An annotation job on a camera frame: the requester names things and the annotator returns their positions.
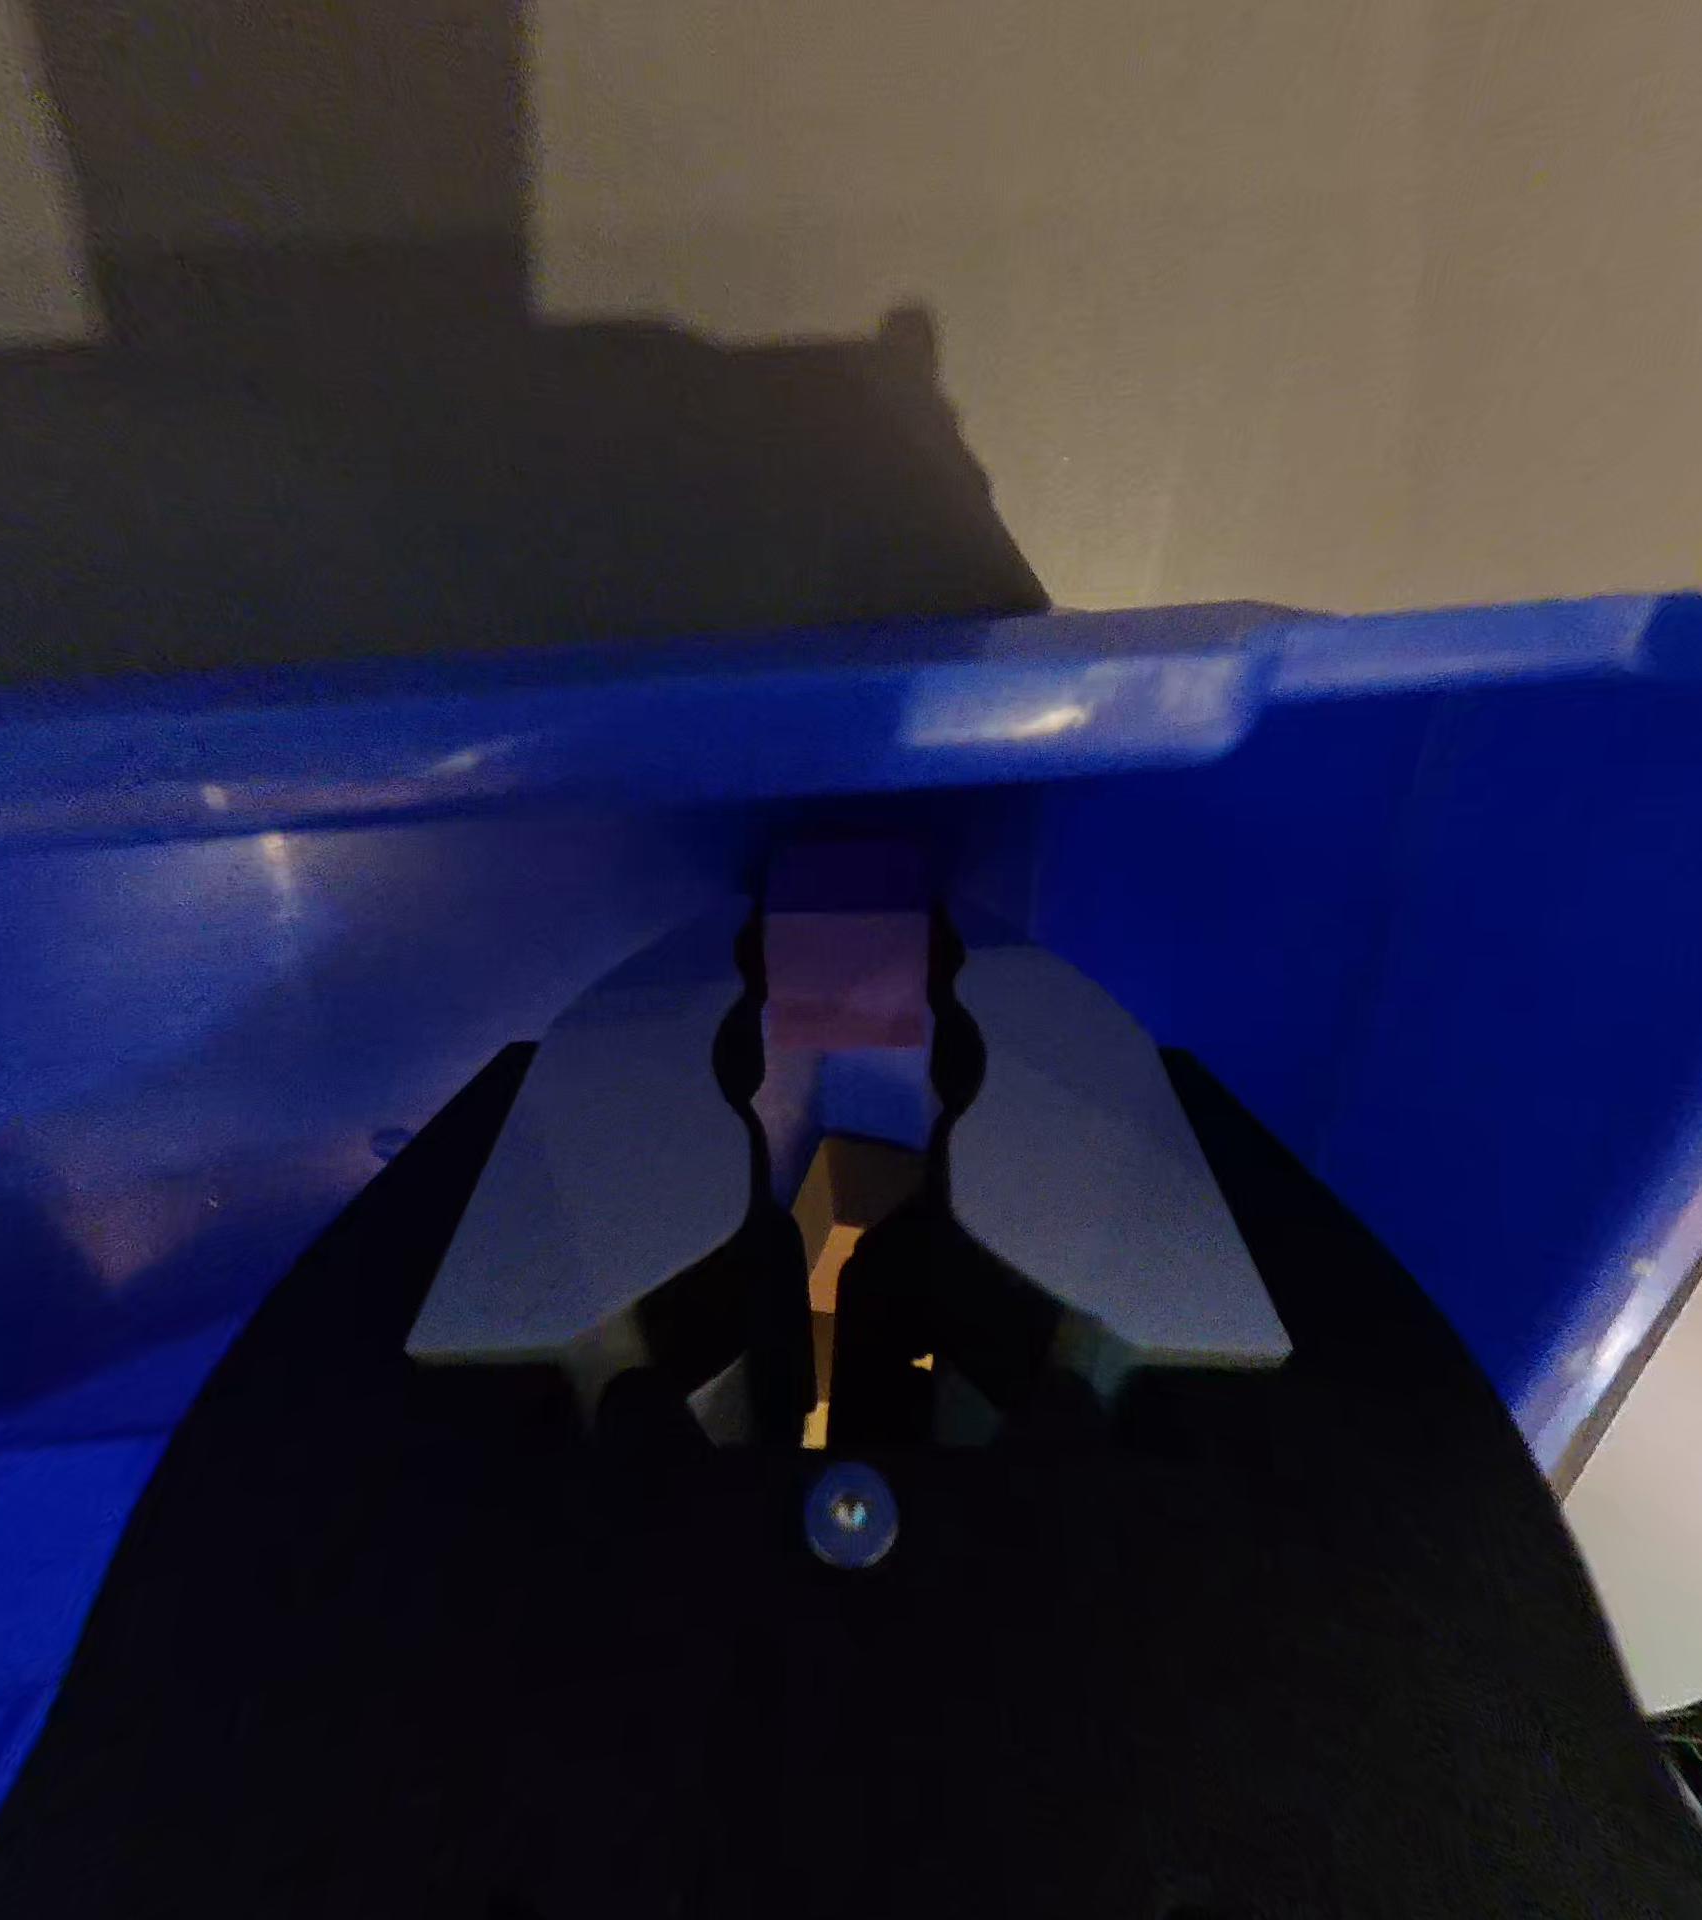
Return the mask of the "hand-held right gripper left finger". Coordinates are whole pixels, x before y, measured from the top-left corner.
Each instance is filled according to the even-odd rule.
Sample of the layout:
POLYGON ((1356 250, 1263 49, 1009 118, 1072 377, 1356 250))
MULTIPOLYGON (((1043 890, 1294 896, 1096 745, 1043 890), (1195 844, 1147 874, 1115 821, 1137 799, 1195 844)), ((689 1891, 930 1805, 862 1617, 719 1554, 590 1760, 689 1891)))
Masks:
POLYGON ((557 1013, 410 1324, 413 1361, 579 1357, 745 1225, 761 960, 752 904, 717 901, 557 1013))

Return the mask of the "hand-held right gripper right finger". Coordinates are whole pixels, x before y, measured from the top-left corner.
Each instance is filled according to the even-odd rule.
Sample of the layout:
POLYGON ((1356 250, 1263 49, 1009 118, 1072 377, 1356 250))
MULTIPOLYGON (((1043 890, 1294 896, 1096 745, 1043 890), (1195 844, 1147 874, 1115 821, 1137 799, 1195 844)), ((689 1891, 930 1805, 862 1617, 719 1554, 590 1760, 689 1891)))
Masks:
POLYGON ((1291 1339, 1151 1033, 962 904, 951 980, 982 1082, 949 1134, 956 1225, 1058 1312, 1069 1368, 1279 1368, 1291 1339))

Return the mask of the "purple wooden cube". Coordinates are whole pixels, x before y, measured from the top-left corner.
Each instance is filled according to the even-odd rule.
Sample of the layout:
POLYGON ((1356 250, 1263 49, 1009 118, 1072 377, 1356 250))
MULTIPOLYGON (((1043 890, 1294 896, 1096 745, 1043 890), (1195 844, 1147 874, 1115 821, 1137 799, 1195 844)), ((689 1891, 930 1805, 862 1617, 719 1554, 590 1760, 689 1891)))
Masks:
POLYGON ((928 1042, 930 865, 916 841, 784 839, 770 848, 761 906, 772 1049, 928 1042))

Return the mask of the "blue plastic bin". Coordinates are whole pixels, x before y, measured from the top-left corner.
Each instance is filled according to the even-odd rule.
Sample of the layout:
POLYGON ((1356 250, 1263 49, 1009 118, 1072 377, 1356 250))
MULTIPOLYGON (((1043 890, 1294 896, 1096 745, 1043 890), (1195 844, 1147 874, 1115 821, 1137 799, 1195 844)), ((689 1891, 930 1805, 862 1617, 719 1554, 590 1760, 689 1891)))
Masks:
POLYGON ((1700 1254, 1702 595, 0 694, 0 1916, 1702 1916, 1543 1476, 1700 1254), (928 1042, 763 1003, 745 1225, 413 1361, 557 1013, 865 832, 928 1042), (1279 1368, 1062 1365, 956 1225, 962 904, 1279 1368), (827 1134, 926 1179, 805 1450, 827 1134))

